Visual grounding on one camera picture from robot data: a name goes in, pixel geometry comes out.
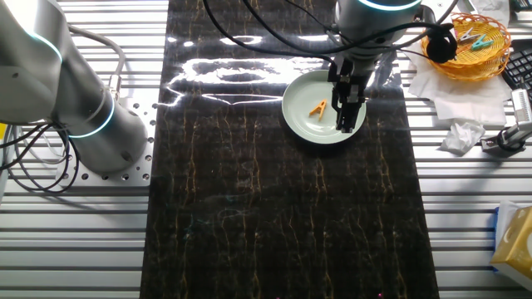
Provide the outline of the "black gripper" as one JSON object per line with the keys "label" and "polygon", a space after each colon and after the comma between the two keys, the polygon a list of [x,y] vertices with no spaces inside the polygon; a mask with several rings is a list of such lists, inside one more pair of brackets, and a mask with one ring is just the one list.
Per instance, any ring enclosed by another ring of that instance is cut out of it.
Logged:
{"label": "black gripper", "polygon": [[[337,130],[349,132],[354,130],[362,107],[362,103],[356,101],[359,90],[363,89],[362,85],[366,81],[367,75],[356,69],[354,61],[344,56],[335,56],[333,58],[328,71],[328,82],[332,84],[332,103],[335,103],[334,110],[337,112]],[[346,103],[349,103],[347,108],[347,127],[343,111]]]}

